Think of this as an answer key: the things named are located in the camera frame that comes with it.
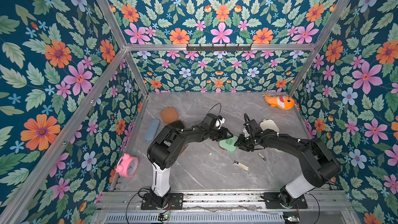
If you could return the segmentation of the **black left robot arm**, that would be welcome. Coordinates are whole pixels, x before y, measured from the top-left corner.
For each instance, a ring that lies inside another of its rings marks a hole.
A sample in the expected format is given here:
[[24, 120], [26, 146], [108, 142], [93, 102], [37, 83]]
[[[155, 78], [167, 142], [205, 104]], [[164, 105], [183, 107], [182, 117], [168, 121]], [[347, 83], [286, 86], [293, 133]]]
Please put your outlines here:
[[152, 186], [146, 202], [163, 209], [170, 202], [170, 169], [177, 161], [183, 147], [189, 143], [200, 143], [208, 139], [219, 142], [233, 137], [223, 127], [225, 119], [208, 113], [205, 118], [190, 128], [177, 120], [166, 125], [147, 149], [147, 158], [152, 164]]

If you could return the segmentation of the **cream large nail clipper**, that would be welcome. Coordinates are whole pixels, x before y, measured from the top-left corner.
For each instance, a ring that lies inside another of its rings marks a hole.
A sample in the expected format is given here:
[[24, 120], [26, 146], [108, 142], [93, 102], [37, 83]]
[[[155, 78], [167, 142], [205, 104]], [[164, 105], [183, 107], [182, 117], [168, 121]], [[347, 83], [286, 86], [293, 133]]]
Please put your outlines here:
[[241, 163], [241, 162], [234, 161], [234, 165], [236, 165], [236, 166], [238, 166], [238, 167], [242, 168], [243, 170], [249, 171], [249, 167], [248, 167], [248, 166], [246, 166], [246, 165], [244, 165], [244, 164], [243, 164], [243, 163]]

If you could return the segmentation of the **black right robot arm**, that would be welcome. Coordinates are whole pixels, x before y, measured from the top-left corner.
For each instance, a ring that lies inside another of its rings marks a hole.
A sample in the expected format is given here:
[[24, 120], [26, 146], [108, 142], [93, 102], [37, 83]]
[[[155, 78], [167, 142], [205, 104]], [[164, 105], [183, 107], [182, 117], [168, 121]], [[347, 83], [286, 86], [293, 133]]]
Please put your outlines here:
[[341, 166], [325, 143], [313, 138], [299, 139], [272, 129], [262, 130], [255, 120], [246, 119], [244, 128], [249, 134], [241, 134], [235, 143], [239, 149], [254, 152], [272, 148], [288, 153], [299, 161], [302, 172], [280, 189], [276, 199], [282, 207], [293, 207], [301, 196], [328, 183], [340, 171]]

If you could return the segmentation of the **small silver nail clipper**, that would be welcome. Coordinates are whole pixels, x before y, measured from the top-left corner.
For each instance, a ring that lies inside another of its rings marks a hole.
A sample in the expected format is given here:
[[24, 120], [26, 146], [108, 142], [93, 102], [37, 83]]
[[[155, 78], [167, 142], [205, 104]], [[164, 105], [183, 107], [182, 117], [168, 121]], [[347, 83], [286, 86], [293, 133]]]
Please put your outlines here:
[[262, 159], [263, 161], [267, 161], [267, 159], [264, 157], [264, 155], [263, 155], [263, 154], [261, 154], [261, 153], [258, 153], [258, 155], [261, 157], [261, 159]]

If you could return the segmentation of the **green nail clipper case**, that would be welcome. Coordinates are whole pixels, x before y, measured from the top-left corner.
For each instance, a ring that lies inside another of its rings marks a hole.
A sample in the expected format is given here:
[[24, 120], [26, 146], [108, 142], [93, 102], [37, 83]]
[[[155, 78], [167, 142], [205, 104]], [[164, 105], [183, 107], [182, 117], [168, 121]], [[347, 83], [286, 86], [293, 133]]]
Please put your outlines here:
[[238, 137], [233, 136], [232, 138], [226, 139], [226, 140], [221, 140], [219, 141], [219, 147], [223, 150], [229, 151], [229, 152], [234, 152], [236, 151], [236, 146], [235, 143], [237, 142]]

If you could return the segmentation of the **cream nail clipper case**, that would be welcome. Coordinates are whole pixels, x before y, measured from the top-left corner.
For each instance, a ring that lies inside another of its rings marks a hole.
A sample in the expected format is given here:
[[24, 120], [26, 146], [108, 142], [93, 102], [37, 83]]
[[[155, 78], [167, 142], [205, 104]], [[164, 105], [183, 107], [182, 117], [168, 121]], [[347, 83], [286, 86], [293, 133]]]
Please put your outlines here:
[[280, 131], [279, 127], [271, 119], [263, 119], [262, 122], [260, 123], [260, 128], [263, 131], [265, 131], [265, 130], [272, 130], [272, 131], [275, 131], [275, 132], [279, 132]]

